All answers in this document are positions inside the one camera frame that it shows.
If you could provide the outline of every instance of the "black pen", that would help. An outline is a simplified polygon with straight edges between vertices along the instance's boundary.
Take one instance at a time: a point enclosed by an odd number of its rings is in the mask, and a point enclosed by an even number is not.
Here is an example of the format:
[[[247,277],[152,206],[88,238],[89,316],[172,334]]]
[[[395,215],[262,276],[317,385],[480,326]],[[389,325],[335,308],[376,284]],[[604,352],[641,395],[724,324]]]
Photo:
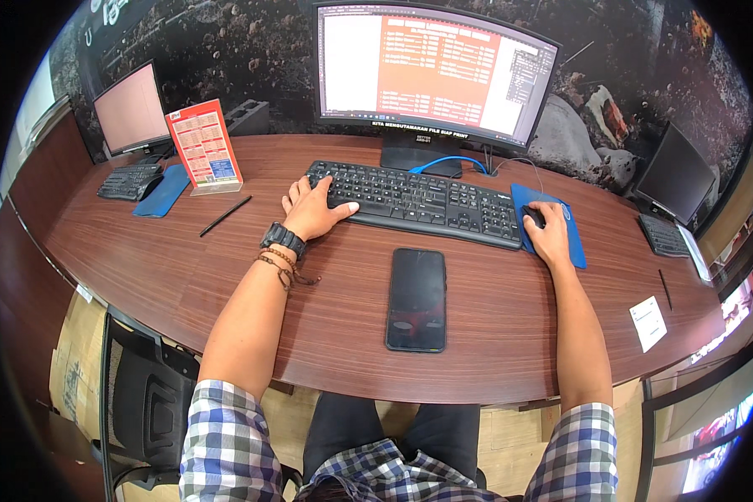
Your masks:
[[[223,213],[223,214],[221,215],[221,217],[220,217],[220,218],[218,218],[218,219],[216,219],[215,221],[211,222],[211,223],[210,223],[210,226],[207,226],[206,228],[204,228],[204,229],[203,229],[203,230],[201,231],[201,233],[200,233],[200,234],[198,234],[198,237],[203,237],[203,236],[204,236],[204,234],[205,234],[206,232],[210,231],[210,230],[211,230],[212,228],[214,228],[214,226],[215,226],[215,225],[217,225],[218,223],[221,223],[221,222],[222,222],[222,221],[223,221],[223,220],[225,219],[225,217],[226,217],[226,216],[228,216],[228,215],[231,215],[231,214],[232,214],[232,213],[233,213],[234,211],[236,211],[237,209],[239,209],[239,207],[240,207],[240,206],[242,206],[242,205],[243,205],[243,204],[245,204],[246,202],[250,201],[250,200],[251,200],[251,197],[252,197],[252,196],[251,196],[251,195],[249,195],[248,197],[246,197],[246,198],[242,199],[242,200],[241,200],[240,202],[238,202],[237,204],[234,204],[234,206],[233,206],[233,207],[232,207],[231,209],[229,209],[228,211],[226,211],[225,213]]]
[[[658,274],[661,276],[661,284],[664,285],[664,293],[666,293],[666,301],[670,303],[670,310],[674,310],[672,308],[672,298],[670,297],[670,290],[666,289],[666,281],[664,280],[664,272],[661,271],[661,269],[658,269]]]

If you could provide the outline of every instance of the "black smartphone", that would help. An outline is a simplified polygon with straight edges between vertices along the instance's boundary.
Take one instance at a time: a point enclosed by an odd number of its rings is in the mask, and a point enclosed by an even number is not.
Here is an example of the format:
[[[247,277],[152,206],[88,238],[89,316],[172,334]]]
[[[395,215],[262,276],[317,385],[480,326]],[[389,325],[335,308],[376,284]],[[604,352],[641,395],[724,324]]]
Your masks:
[[[393,252],[384,343],[410,352],[446,347],[446,266],[440,251],[399,247]]]

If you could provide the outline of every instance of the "pants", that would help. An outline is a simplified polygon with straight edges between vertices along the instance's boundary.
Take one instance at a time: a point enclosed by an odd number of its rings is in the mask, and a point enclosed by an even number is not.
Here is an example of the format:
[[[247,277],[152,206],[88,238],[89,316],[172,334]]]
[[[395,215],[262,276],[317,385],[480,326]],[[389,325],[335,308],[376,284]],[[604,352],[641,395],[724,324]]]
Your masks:
[[[376,409],[372,399],[321,393],[304,445],[304,483],[341,451],[384,439]],[[398,447],[408,462],[421,450],[475,479],[478,436],[479,405],[423,404]]]

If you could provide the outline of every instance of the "person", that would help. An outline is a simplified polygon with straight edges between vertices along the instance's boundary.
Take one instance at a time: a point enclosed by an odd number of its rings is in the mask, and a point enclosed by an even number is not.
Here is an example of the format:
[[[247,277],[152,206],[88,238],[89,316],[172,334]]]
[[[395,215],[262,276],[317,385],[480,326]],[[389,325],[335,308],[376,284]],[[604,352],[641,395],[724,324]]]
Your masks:
[[[327,207],[331,177],[302,177],[282,198],[282,226],[304,243],[359,206]],[[525,500],[608,500],[617,486],[611,372],[602,329],[569,260],[561,207],[531,202],[523,225],[549,267],[557,302],[557,379],[563,414]],[[271,244],[229,298],[207,341],[181,460],[182,500],[280,500],[282,473],[259,401],[273,376],[297,255]],[[296,500],[500,500],[478,487],[479,405],[422,405],[398,444],[374,402],[323,392]]]

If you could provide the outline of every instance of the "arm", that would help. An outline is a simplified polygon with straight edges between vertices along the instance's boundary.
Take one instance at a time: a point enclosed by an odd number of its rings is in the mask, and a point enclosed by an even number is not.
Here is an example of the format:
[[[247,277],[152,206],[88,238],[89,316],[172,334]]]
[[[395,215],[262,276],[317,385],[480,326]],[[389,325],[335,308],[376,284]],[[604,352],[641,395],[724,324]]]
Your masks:
[[[305,242],[359,209],[353,202],[328,209],[330,183],[327,177],[311,190],[305,176],[293,183],[289,197],[282,197],[284,226]],[[295,263],[286,247],[271,247]],[[280,256],[267,256],[291,269]],[[182,500],[282,499],[281,465],[259,406],[273,376],[287,302],[279,274],[272,264],[254,262],[212,328],[188,411]]]
[[[313,190],[303,176],[290,187],[290,196],[282,197],[287,214],[284,226],[304,242],[326,234],[335,223],[359,209],[356,202],[327,208],[331,180],[331,177],[322,179]],[[295,263],[295,253],[289,249],[271,247]],[[290,270],[281,257],[266,256]],[[287,292],[279,280],[279,270],[272,264],[255,261],[212,327],[198,380],[229,382],[261,399],[273,376],[286,302]]]
[[[558,312],[556,366],[561,411],[589,402],[612,406],[611,367],[602,328],[569,258],[569,236],[563,210],[553,202],[530,202],[540,210],[546,226],[538,228],[529,216],[522,219],[535,252],[549,266]]]
[[[547,222],[541,229],[529,216],[522,220],[555,284],[562,413],[524,501],[615,500],[617,438],[602,328],[569,258],[561,205],[530,202],[530,207],[540,210]]]

